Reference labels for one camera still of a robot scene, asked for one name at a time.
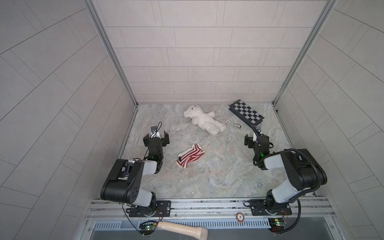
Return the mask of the red white striped sweater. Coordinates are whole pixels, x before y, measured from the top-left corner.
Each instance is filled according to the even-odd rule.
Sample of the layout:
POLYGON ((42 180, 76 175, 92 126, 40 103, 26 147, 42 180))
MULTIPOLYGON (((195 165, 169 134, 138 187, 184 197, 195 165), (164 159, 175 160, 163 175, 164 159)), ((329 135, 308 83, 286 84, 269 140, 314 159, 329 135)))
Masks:
POLYGON ((187 149, 186 151, 178 155, 176 164, 179 167, 186 169, 189 163, 197 161, 204 154, 205 154, 205 151, 202 150, 199 144, 193 144, 191 148, 187 149))

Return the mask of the white teddy bear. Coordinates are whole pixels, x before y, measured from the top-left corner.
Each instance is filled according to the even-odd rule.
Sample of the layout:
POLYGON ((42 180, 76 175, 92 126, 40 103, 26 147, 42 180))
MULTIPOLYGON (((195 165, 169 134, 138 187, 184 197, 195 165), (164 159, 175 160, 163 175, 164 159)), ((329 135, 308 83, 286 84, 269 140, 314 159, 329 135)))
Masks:
POLYGON ((198 126, 211 135, 217 135, 226 130, 226 124, 214 119, 215 112, 204 113, 200 106, 191 105, 184 111, 184 117, 190 118, 192 124, 198 126))

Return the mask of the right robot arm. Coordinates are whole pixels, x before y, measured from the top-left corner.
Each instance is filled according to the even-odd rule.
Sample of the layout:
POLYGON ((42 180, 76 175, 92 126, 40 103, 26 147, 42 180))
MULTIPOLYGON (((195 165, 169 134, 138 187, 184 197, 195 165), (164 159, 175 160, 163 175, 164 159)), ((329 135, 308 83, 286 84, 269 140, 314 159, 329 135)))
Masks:
POLYGON ((264 134, 245 136, 245 146, 254 150, 253 164, 261 170, 284 169, 287 179, 267 192, 265 199, 249 200, 253 216, 291 215, 290 203, 327 183, 327 175, 307 149, 270 152, 274 146, 264 134))

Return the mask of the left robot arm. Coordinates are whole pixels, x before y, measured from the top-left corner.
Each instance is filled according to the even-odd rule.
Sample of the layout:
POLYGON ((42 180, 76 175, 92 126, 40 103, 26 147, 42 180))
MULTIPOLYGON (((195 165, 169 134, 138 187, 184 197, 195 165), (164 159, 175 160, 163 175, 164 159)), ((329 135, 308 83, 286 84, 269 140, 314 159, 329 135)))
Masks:
POLYGON ((100 198, 119 204, 127 204, 134 208, 133 215, 153 216, 157 210, 156 194, 141 189, 142 177, 155 175, 163 165, 163 147, 170 143, 169 134, 164 137, 159 132, 152 132, 143 138, 149 155, 144 159, 115 161, 105 180, 100 198))

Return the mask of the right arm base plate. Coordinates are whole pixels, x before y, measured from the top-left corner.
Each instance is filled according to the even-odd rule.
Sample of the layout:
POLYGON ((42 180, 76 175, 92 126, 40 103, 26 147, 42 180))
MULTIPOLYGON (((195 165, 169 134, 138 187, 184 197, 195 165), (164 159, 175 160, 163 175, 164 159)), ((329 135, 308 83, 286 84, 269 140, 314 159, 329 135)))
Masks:
POLYGON ((254 199, 245 201, 243 205, 251 209, 252 216, 292 215, 292 210, 288 203, 279 204, 274 200, 254 199))

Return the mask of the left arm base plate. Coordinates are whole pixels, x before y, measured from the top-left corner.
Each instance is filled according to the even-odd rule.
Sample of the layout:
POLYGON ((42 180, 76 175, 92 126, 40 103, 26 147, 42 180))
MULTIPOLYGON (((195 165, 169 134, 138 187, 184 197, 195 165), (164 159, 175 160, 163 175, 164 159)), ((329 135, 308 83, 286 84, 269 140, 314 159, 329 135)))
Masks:
POLYGON ((155 218, 155 217, 169 217, 171 211, 171 201, 156 201, 151 203, 148 207, 132 205, 129 210, 129 217, 131 218, 155 218))

